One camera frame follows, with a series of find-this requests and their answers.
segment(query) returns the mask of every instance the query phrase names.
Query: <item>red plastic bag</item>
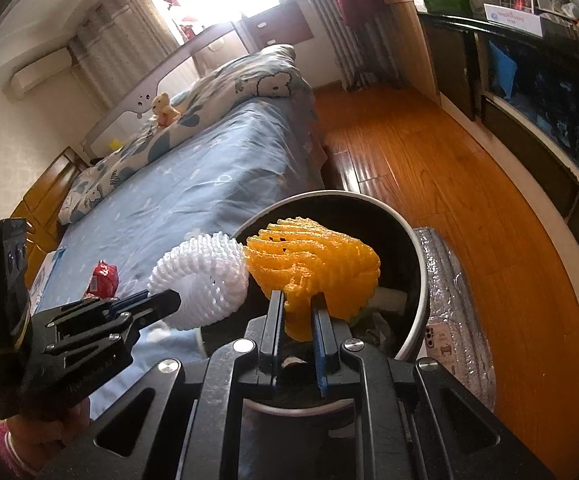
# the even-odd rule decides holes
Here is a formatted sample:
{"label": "red plastic bag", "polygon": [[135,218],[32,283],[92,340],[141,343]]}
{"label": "red plastic bag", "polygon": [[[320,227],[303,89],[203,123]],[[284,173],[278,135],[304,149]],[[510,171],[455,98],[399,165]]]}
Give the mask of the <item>red plastic bag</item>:
{"label": "red plastic bag", "polygon": [[115,265],[106,264],[101,260],[92,272],[92,279],[87,286],[86,294],[98,298],[112,298],[119,286],[119,272]]}

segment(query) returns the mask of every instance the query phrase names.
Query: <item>silver bolt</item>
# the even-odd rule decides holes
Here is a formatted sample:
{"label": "silver bolt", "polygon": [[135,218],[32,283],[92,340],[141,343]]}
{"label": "silver bolt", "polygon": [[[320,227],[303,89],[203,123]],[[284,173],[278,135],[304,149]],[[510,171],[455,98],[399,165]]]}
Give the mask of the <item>silver bolt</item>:
{"label": "silver bolt", "polygon": [[180,365],[176,359],[163,359],[158,364],[158,370],[164,374],[171,374],[172,372],[178,370],[179,366]]}
{"label": "silver bolt", "polygon": [[350,352],[360,352],[362,349],[365,348],[365,343],[360,339],[352,337],[346,340],[343,343],[343,346],[345,347],[346,350],[349,350]]}
{"label": "silver bolt", "polygon": [[418,360],[418,367],[423,370],[423,372],[435,372],[439,369],[439,362],[431,357],[423,357]]}
{"label": "silver bolt", "polygon": [[247,354],[254,350],[254,342],[250,339],[237,339],[232,345],[234,350],[241,352],[241,354]]}

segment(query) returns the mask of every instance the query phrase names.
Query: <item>blue bed sheet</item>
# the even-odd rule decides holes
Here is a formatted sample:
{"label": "blue bed sheet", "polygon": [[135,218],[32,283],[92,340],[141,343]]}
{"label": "blue bed sheet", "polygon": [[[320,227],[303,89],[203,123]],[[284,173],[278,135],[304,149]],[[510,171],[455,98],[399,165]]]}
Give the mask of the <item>blue bed sheet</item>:
{"label": "blue bed sheet", "polygon": [[[117,295],[146,288],[157,260],[200,233],[234,233],[289,196],[320,189],[309,160],[311,111],[287,98],[255,98],[142,168],[106,197],[62,241],[65,251],[40,310],[76,301],[99,260],[118,266]],[[194,331],[158,322],[141,331],[134,363],[91,397],[96,418],[159,360],[201,358]]]}

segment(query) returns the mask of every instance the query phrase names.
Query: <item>yellow object on bed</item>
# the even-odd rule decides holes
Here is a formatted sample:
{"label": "yellow object on bed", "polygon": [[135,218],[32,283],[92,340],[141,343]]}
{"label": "yellow object on bed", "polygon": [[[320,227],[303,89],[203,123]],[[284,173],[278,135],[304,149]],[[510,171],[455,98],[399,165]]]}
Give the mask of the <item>yellow object on bed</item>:
{"label": "yellow object on bed", "polygon": [[312,338],[310,300],[325,293],[331,316],[349,321],[374,294],[380,259],[351,236],[306,218],[279,220],[247,238],[247,267],[267,298],[285,293],[285,332]]}

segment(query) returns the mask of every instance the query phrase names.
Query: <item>gray striped curtain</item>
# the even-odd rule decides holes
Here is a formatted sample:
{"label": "gray striped curtain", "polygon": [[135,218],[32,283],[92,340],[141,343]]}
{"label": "gray striped curtain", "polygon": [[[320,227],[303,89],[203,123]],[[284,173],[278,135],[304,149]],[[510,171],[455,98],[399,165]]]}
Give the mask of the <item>gray striped curtain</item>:
{"label": "gray striped curtain", "polygon": [[400,82],[386,30],[395,27],[389,8],[373,20],[352,30],[345,25],[336,0],[308,0],[321,18],[332,42],[336,64],[344,77],[343,86],[366,86],[377,81]]}
{"label": "gray striped curtain", "polygon": [[101,0],[68,46],[112,108],[182,42],[153,0]]}

